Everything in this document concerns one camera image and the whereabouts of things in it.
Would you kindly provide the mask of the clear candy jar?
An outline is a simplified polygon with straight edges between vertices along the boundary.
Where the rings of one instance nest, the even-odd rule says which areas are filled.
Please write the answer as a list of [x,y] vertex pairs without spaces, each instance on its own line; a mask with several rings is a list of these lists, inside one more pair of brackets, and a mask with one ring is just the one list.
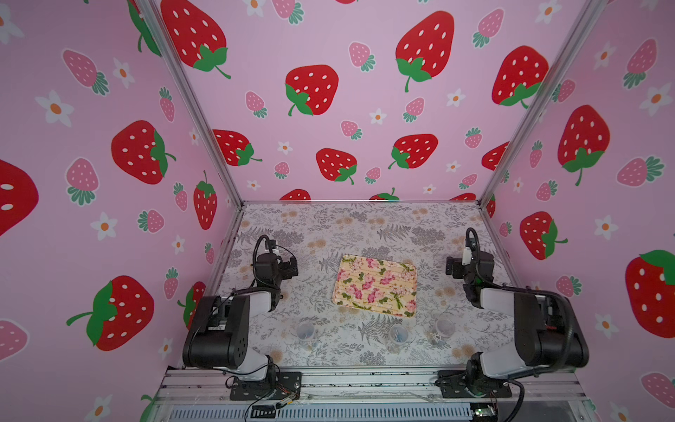
[[300,323],[296,327],[296,337],[303,348],[312,350],[317,338],[316,326],[311,321]]
[[401,353],[410,342],[411,334],[401,324],[392,325],[386,335],[386,348],[390,353]]
[[435,318],[430,323],[428,339],[433,346],[446,346],[455,334],[455,324],[444,316]]

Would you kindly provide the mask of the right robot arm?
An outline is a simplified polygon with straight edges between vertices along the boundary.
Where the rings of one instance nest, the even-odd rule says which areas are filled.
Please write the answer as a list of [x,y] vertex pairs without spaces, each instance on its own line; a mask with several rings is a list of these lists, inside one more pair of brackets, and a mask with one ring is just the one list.
[[473,228],[465,235],[460,258],[446,260],[446,274],[463,281],[467,300],[477,309],[513,318],[513,342],[475,353],[463,375],[466,386],[581,369],[590,351],[570,300],[559,293],[497,285],[494,256],[482,251]]

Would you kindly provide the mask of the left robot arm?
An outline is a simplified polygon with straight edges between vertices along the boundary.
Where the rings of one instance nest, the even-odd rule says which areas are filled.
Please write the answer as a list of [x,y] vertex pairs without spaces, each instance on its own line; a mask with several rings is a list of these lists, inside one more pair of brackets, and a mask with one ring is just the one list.
[[249,337],[251,319],[275,311],[282,299],[281,284],[299,275],[295,255],[285,260],[281,250],[267,235],[259,237],[251,286],[200,299],[182,351],[186,367],[221,370],[253,383],[274,375],[274,360],[253,350]]

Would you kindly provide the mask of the floral yellow tray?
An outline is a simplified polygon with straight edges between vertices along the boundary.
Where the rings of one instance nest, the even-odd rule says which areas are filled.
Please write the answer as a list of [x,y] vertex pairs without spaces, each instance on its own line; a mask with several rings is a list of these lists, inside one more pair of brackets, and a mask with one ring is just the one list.
[[337,306],[413,318],[418,311],[418,272],[413,264],[345,255],[332,302]]

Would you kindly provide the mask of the white vented strip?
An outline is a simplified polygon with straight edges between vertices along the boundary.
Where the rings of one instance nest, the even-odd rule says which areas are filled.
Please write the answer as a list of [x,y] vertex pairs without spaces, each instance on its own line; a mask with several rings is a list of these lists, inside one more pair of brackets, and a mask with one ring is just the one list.
[[469,404],[179,405],[170,421],[471,421]]

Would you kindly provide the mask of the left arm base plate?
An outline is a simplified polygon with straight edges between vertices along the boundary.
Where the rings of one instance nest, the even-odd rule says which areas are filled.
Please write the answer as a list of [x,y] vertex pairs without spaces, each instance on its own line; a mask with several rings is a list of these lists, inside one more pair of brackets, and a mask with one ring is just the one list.
[[302,391],[302,372],[274,372],[262,381],[235,378],[230,388],[230,401],[295,399]]

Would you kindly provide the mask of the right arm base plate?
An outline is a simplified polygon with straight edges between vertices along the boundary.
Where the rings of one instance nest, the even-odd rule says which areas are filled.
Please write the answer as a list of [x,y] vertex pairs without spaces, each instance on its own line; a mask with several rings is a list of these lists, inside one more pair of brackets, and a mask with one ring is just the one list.
[[479,374],[471,378],[466,370],[440,370],[434,385],[444,398],[510,398],[513,392],[505,380]]

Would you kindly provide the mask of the aluminium front rail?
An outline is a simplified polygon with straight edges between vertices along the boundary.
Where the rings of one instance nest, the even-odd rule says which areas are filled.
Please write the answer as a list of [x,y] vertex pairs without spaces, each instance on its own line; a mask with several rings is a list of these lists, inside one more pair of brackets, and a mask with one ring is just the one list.
[[[300,372],[297,404],[441,403],[435,385],[441,367],[283,367]],[[534,402],[585,401],[572,372],[521,379],[525,399]],[[230,378],[216,370],[169,370],[156,394],[158,404],[228,404]]]

